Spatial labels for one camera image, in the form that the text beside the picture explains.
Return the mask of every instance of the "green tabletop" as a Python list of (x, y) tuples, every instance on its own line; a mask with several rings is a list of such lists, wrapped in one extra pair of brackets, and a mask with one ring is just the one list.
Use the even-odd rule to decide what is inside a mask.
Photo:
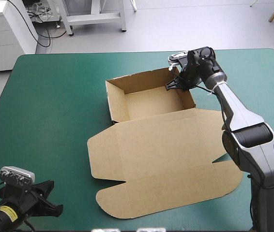
[[(91, 176), (87, 140), (111, 126), (105, 80), (167, 66), (173, 52), (21, 56), (0, 97), (0, 168), (33, 171), (55, 181), (49, 200), (64, 204), (59, 218), (37, 217), (38, 230), (166, 227), (168, 230), (248, 230), (250, 183), (231, 194), (136, 218), (116, 219), (95, 201), (116, 184)], [(274, 50), (217, 51), (228, 84), (274, 129)], [(192, 91), (198, 108), (219, 109), (215, 96)]]

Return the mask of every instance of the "warning label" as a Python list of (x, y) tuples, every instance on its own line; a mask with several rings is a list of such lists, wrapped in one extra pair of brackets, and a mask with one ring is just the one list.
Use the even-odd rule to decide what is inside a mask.
[(0, 206), (0, 211), (4, 212), (6, 215), (8, 215), (11, 222), (14, 222), (15, 220), (17, 220), (17, 214), (12, 208), (10, 208), (6, 205), (2, 205), (2, 206)]

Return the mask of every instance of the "gray floor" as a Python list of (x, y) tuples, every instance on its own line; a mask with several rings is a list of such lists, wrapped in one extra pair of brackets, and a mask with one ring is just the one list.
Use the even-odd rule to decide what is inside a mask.
[[(67, 0), (72, 15), (88, 13), (88, 0)], [(37, 53), (96, 53), (176, 51), (202, 46), (214, 49), (273, 48), (274, 0), (136, 0), (138, 11), (125, 0), (127, 32), (119, 23), (75, 26), (74, 36), (64, 35)], [(109, 0), (105, 11), (118, 9)], [(61, 34), (49, 25), (53, 36)], [(0, 94), (10, 72), (0, 72)]]

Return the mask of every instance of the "cardboard box wall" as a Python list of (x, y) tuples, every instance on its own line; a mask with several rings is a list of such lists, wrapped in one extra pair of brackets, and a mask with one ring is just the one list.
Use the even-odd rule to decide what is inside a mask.
[(88, 149), (94, 178), (125, 181), (96, 194), (114, 217), (222, 197), (241, 181), (233, 161), (214, 163), (225, 154), (221, 112), (196, 109), (188, 91), (166, 91), (173, 78), (159, 69), (106, 81), (111, 119), (119, 123), (90, 138)]

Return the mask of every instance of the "cardboard box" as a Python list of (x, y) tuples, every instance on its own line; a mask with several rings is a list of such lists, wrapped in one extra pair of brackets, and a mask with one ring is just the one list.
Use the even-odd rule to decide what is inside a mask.
[(168, 69), (158, 69), (107, 80), (111, 120), (125, 122), (195, 107), (190, 92), (166, 91), (165, 84), (174, 77)]
[(159, 69), (106, 81), (118, 123), (90, 138), (88, 149), (94, 178), (125, 181), (96, 194), (116, 218), (222, 197), (241, 181), (233, 161), (214, 162), (226, 153), (221, 112), (196, 109), (188, 91), (166, 91), (173, 78)]

